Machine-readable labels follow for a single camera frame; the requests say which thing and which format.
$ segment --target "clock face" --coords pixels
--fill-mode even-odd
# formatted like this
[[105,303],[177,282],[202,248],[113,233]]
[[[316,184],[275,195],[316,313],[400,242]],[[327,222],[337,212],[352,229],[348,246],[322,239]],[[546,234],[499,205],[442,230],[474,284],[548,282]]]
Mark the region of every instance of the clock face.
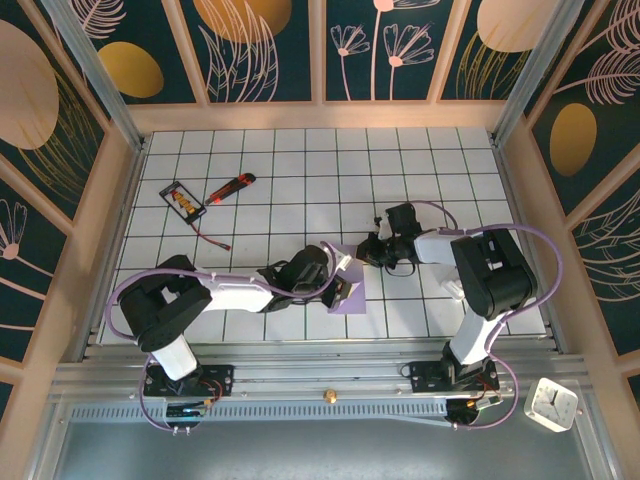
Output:
[[540,382],[533,397],[531,410],[549,422],[571,428],[578,408],[576,395],[553,382]]

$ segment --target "flower illustration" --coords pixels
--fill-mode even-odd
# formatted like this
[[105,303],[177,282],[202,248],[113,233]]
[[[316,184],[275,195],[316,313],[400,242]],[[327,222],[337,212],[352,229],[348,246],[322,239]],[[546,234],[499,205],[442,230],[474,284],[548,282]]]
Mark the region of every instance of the flower illustration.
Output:
[[391,80],[389,83],[389,100],[393,100],[393,81],[396,68],[405,65],[417,65],[430,62],[434,58],[429,27],[415,27],[409,25],[398,36],[398,25],[384,28],[384,46],[387,49],[389,65],[391,65]]
[[[24,236],[24,230],[27,225],[27,207],[16,202],[13,205],[13,212],[9,207],[9,203],[4,199],[0,199],[0,261],[17,260],[33,270],[40,272],[49,277],[53,275],[46,270],[26,261],[20,257],[20,242]],[[6,285],[9,288],[22,292],[26,295],[30,295],[39,300],[44,300],[45,296],[42,293],[31,290],[30,288],[18,285],[6,278],[0,277],[0,284]],[[13,330],[31,329],[31,327],[12,327],[0,324],[0,327],[11,328]]]
[[410,8],[433,7],[440,0],[373,0],[373,6],[378,11],[376,24],[373,28],[373,53],[371,55],[371,100],[376,99],[376,53],[378,51],[378,32],[380,31],[380,18],[383,13],[392,10],[408,10]]
[[348,26],[342,30],[340,25],[331,27],[331,39],[333,44],[338,50],[340,55],[340,65],[342,66],[342,81],[344,82],[344,91],[347,94],[347,100],[351,100],[351,94],[349,93],[349,83],[347,82],[347,72],[344,67],[344,57],[349,55],[356,55],[358,53],[368,52],[371,49],[371,44],[365,42],[366,35],[362,31],[362,25],[354,27]]
[[379,12],[391,10],[407,10],[409,8],[431,7],[440,3],[440,0],[373,0],[373,5]]

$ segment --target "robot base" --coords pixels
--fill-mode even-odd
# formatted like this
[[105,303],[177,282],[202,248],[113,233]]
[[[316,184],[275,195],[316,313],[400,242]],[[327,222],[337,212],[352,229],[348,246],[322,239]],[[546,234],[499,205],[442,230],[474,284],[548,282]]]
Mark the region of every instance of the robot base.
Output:
[[199,365],[188,376],[171,380],[160,365],[147,369],[145,397],[228,397],[233,388],[233,365]]
[[453,382],[448,376],[447,368],[441,360],[411,362],[408,368],[413,393],[482,392],[485,384],[489,389],[500,389],[496,366],[491,360],[485,363],[483,369],[457,382]]

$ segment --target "white grid floor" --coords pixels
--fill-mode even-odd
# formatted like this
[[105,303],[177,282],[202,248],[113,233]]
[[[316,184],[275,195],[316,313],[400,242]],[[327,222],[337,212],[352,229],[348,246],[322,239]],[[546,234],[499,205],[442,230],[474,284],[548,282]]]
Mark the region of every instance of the white grid floor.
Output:
[[[179,180],[204,199],[240,173],[253,173],[257,181],[209,207],[196,223],[203,234],[232,245],[231,252],[197,238],[159,195]],[[466,228],[512,221],[481,128],[156,133],[115,281],[175,254],[206,269],[253,272],[320,240],[357,245],[374,229],[374,214],[406,200],[439,202]],[[416,210],[424,229],[446,224],[438,210]],[[465,309],[439,287],[449,270],[421,265],[413,276],[399,278],[365,266],[366,315],[329,315],[320,304],[268,315],[213,311],[201,315],[186,337],[192,343],[448,337]],[[399,266],[396,273],[409,271]],[[113,315],[115,325],[129,331],[118,307]],[[504,334],[545,332],[538,311],[508,327]],[[122,340],[103,325],[99,342]]]

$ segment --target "dark teal wallpaper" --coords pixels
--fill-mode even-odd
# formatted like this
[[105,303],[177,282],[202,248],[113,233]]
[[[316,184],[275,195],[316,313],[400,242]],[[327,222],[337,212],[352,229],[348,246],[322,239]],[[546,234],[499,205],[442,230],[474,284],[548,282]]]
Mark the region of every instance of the dark teal wallpaper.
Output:
[[640,348],[640,171],[573,236],[618,354]]
[[311,100],[307,0],[180,4],[211,102]]
[[326,99],[425,100],[452,4],[328,0]]
[[195,102],[160,0],[69,3],[127,104]]
[[564,42],[562,42],[562,46],[560,47],[560,50],[558,51],[553,62],[551,62],[551,65],[549,65],[549,68],[547,69],[547,71],[544,74],[544,77],[540,81],[538,88],[536,89],[535,92],[533,92],[533,95],[531,96],[531,100],[529,100],[529,103],[525,107],[524,114],[526,116],[529,116],[529,113],[531,113],[531,110],[538,102],[538,98],[540,98],[540,95],[542,94],[543,90],[547,87],[549,78],[551,77],[551,75],[553,75],[553,72],[555,72],[556,68],[558,68],[558,64],[562,61],[564,54],[567,53],[567,49],[571,45],[571,42],[573,42],[573,39],[575,38],[576,33],[578,33],[578,30],[580,30],[580,27],[582,26],[584,19],[591,11],[591,7],[593,7],[594,2],[595,0],[585,0],[585,2],[582,4],[580,15],[578,16],[576,22],[573,24],[573,27],[571,27],[571,30],[567,34],[567,37],[565,38]]
[[73,218],[104,131],[15,2],[0,5],[0,154]]
[[21,362],[66,237],[0,180],[0,356]]
[[441,98],[506,100],[554,7],[554,0],[472,0]]
[[533,126],[565,213],[640,141],[640,7],[612,1]]
[[13,390],[13,385],[0,382],[0,423],[2,423],[2,417],[4,416],[4,411],[6,410],[7,404],[9,403],[11,390]]

